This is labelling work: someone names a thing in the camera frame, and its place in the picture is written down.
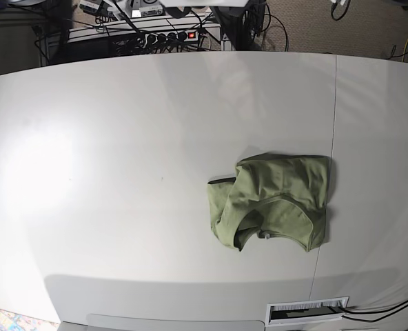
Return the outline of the green T-shirt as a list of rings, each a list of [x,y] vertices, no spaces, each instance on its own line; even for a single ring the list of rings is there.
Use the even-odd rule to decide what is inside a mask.
[[[330,164],[323,155],[240,160],[233,177],[207,182],[214,236],[238,251],[254,235],[289,239],[306,252],[319,248],[327,230]]]

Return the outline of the white power strip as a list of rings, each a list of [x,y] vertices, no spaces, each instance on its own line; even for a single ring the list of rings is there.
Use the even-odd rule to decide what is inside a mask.
[[[118,34],[114,44],[129,52],[213,51],[217,39],[204,29]]]

